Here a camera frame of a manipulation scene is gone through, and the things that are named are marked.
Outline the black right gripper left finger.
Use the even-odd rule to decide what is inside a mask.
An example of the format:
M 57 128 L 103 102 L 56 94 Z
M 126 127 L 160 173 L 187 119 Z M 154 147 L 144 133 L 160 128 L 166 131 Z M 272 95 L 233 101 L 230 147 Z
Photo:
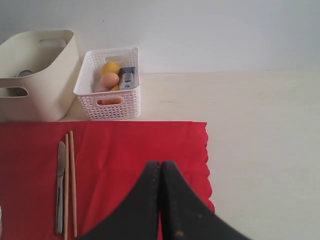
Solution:
M 146 163 L 124 200 L 80 240 L 156 240 L 160 163 Z

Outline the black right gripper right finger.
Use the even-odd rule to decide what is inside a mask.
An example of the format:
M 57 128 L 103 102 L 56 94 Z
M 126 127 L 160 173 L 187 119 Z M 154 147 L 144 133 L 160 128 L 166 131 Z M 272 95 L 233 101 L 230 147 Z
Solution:
M 161 231 L 164 240 L 247 240 L 211 211 L 173 161 L 161 164 Z

